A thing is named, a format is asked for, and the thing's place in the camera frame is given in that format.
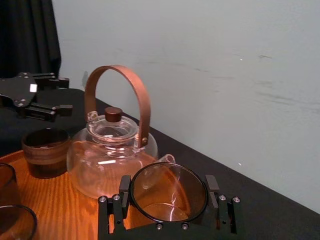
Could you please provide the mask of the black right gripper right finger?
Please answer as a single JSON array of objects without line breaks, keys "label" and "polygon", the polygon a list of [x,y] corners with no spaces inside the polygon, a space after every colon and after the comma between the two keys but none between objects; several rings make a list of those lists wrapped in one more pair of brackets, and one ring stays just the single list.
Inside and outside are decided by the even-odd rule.
[{"label": "black right gripper right finger", "polygon": [[205,176],[208,206],[212,211],[213,235],[242,234],[242,206],[238,196],[227,197],[220,193],[220,187],[213,175]]}]

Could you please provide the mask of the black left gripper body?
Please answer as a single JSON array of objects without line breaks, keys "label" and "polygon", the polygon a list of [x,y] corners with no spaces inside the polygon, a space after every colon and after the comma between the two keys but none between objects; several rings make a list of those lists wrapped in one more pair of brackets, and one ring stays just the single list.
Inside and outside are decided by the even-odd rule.
[{"label": "black left gripper body", "polygon": [[28,72],[0,79],[0,106],[20,111],[30,105],[38,90],[35,78]]}]

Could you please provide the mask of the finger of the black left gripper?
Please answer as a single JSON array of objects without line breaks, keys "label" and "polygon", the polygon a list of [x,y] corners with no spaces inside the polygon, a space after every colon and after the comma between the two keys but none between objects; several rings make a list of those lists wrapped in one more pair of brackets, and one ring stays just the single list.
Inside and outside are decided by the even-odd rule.
[{"label": "finger of the black left gripper", "polygon": [[66,77],[57,77],[53,72],[34,73],[33,78],[40,90],[45,89],[68,89],[70,79]]},{"label": "finger of the black left gripper", "polygon": [[73,113],[73,105],[49,105],[36,102],[31,102],[29,105],[24,105],[19,103],[18,107],[16,107],[16,112],[22,119],[30,118],[54,122],[57,116],[70,117]]}]

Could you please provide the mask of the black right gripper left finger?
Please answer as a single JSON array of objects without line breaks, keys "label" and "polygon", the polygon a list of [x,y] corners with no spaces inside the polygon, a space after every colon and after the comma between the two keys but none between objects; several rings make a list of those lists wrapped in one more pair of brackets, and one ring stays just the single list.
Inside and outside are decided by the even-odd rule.
[{"label": "black right gripper left finger", "polygon": [[98,198],[98,239],[120,239],[127,231],[124,219],[130,205],[130,185],[131,176],[124,175],[118,193],[110,198],[105,195]]}]

